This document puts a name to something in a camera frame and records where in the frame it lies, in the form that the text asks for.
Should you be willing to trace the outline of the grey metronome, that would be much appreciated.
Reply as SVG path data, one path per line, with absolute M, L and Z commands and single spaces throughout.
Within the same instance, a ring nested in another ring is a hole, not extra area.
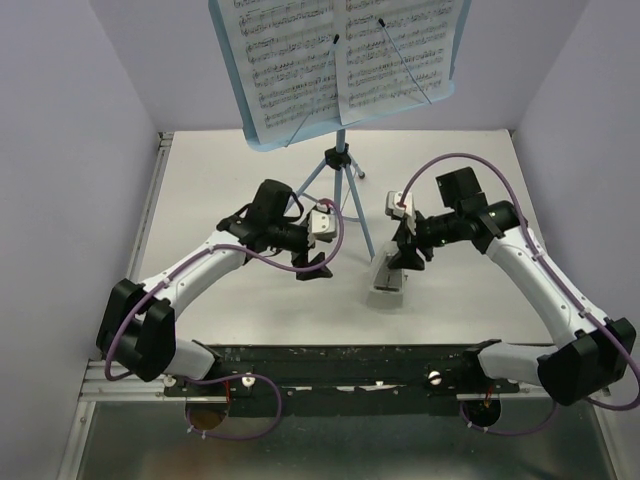
M 403 306 L 405 275 L 402 270 L 392 270 L 390 262 L 399 250 L 388 241 L 377 251 L 369 269 L 366 294 L 368 307 L 378 310 L 397 310 Z

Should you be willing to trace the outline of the sheet music page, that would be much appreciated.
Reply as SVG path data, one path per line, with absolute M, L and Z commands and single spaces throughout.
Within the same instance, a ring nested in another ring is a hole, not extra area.
M 451 95 L 463 1 L 337 1 L 338 105 L 346 125 Z
M 340 125 L 332 1 L 210 1 L 249 144 L 268 150 Z

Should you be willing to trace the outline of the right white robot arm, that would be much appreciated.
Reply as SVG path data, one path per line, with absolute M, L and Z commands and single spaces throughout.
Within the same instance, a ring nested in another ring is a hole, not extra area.
M 460 379 L 480 392 L 495 380 L 514 380 L 544 388 L 563 406 L 620 380 L 636 339 L 625 318 L 612 320 L 588 301 L 535 239 L 507 200 L 489 203 L 472 168 L 437 177 L 447 211 L 425 217 L 411 194 L 389 192 L 385 213 L 398 221 L 392 239 L 397 251 L 391 270 L 422 271 L 435 248 L 469 242 L 509 277 L 541 318 L 550 347 L 485 341 L 469 352 Z

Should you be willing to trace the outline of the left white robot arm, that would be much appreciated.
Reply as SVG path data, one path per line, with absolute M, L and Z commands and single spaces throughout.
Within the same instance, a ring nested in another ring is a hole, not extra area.
M 119 281 L 110 292 L 96 338 L 106 378 L 134 375 L 150 382 L 162 375 L 186 377 L 197 393 L 214 393 L 222 380 L 215 353 L 196 341 L 179 339 L 176 322 L 201 294 L 253 259 L 292 272 L 299 281 L 331 277 L 328 264 L 336 251 L 315 257 L 309 252 L 318 242 L 341 247 L 340 209 L 321 199 L 310 210 L 288 215 L 289 206 L 299 202 L 288 185 L 267 179 L 251 202 L 220 220 L 214 232 L 175 265 L 142 281 Z

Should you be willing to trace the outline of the light blue music stand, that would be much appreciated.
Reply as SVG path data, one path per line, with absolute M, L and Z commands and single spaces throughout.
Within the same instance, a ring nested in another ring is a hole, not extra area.
M 334 3 L 334 8 L 335 8 L 335 16 L 336 16 L 336 7 L 335 7 L 335 3 L 337 1 L 332 1 Z M 463 11 L 461 13 L 460 16 L 460 20 L 458 23 L 458 27 L 457 27 L 457 33 L 456 33 L 456 37 L 455 37 L 455 44 L 454 44 L 454 64 L 452 67 L 452 84 L 453 84 L 453 90 L 451 95 L 453 94 L 454 91 L 454 71 L 455 71 L 455 60 L 456 60 L 456 56 L 460 47 L 460 43 L 462 40 L 462 36 L 463 36 L 463 31 L 465 28 L 465 24 L 466 24 L 466 19 L 467 16 L 469 14 L 470 11 L 470 3 L 467 1 L 463 1 L 465 3 L 464 7 L 463 7 Z M 355 182 L 357 179 L 361 178 L 363 175 L 362 169 L 359 167 L 359 165 L 355 162 L 355 160 L 353 159 L 348 145 L 347 145 L 347 141 L 346 141 L 346 133 L 350 128 L 353 128 L 355 126 L 361 125 L 363 123 L 365 123 L 367 121 L 363 121 L 363 122 L 358 122 L 355 124 L 351 124 L 351 125 L 346 125 L 344 124 L 341 119 L 340 119 L 340 125 L 338 126 L 337 129 L 332 130 L 330 132 L 327 132 L 323 135 L 326 134 L 334 134 L 336 137 L 335 140 L 335 144 L 334 146 L 325 154 L 323 160 L 320 162 L 320 168 L 321 169 L 333 169 L 334 170 L 334 192 L 336 195 L 341 195 L 344 191 L 354 191 L 356 188 Z M 285 146 L 280 146 L 278 148 L 282 148 L 282 147 L 288 147 L 291 146 L 295 143 L 298 142 L 294 142 L 294 143 L 290 143 L 288 145 Z M 258 151 L 269 151 L 269 150 L 273 150 L 273 149 L 268 149 L 268 150 L 262 150 L 262 149 L 256 149 Z

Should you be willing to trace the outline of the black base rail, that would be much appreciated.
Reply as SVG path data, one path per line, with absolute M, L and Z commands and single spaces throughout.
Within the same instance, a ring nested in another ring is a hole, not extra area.
M 468 344 L 216 345 L 207 384 L 179 380 L 169 398 L 233 417 L 455 416 L 458 405 L 490 399 L 544 399 L 537 386 L 489 380 L 471 364 Z

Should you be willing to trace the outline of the aluminium frame rail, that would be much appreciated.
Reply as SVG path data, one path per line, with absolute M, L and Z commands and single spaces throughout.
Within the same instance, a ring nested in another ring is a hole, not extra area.
M 163 176 L 173 144 L 172 132 L 159 134 L 159 146 L 153 173 L 130 254 L 125 276 L 138 277 L 148 242 L 150 225 L 159 198 Z M 134 377 L 111 382 L 104 377 L 104 362 L 99 354 L 93 355 L 84 372 L 75 415 L 68 436 L 63 460 L 58 472 L 59 479 L 76 479 L 81 473 L 83 455 L 93 424 L 97 406 L 102 402 L 150 402 L 161 401 L 161 385 L 158 380 L 144 383 Z

